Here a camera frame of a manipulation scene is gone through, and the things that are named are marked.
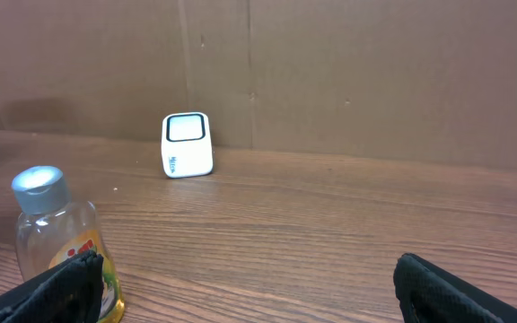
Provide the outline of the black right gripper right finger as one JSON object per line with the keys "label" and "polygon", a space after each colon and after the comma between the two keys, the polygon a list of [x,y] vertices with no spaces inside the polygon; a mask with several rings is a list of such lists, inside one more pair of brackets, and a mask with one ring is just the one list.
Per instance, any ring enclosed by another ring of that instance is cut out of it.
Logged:
{"label": "black right gripper right finger", "polygon": [[517,323],[516,308],[412,253],[393,283],[405,323]]}

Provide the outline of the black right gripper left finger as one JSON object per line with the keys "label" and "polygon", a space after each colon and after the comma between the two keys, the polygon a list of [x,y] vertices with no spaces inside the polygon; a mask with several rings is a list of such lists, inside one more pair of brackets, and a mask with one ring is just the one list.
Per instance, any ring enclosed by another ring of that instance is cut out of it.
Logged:
{"label": "black right gripper left finger", "polygon": [[0,295],[0,323],[96,323],[103,261],[88,250]]}

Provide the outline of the clear bottle yellow liquid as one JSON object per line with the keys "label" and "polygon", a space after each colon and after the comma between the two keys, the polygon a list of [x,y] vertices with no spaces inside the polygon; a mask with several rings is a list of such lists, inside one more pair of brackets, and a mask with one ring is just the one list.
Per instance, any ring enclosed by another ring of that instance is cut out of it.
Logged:
{"label": "clear bottle yellow liquid", "polygon": [[87,250],[103,256],[100,322],[119,322],[125,303],[114,261],[93,203],[74,201],[64,173],[34,166],[12,181],[22,212],[15,229],[17,261],[25,281]]}

